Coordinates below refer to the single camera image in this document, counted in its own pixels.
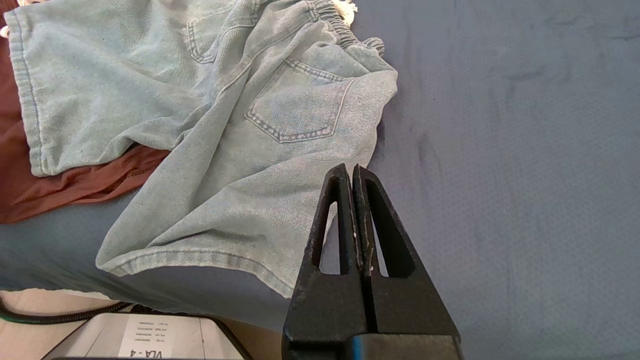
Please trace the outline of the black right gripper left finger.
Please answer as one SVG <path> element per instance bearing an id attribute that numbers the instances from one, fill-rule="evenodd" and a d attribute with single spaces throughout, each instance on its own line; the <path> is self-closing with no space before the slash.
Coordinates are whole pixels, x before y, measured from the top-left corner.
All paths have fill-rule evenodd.
<path id="1" fill-rule="evenodd" d="M 339 273 L 320 263 L 331 205 L 337 205 Z M 357 259 L 351 182 L 345 164 L 326 174 L 283 326 L 284 360 L 345 360 L 346 345 L 367 320 Z"/>

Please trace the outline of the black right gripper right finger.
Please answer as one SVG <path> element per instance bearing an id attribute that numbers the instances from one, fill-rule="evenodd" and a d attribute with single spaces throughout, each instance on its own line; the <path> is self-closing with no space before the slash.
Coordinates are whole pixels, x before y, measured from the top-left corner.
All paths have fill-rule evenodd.
<path id="1" fill-rule="evenodd" d="M 366 333 L 354 360 L 459 360 L 460 333 L 379 178 L 353 171 Z"/>

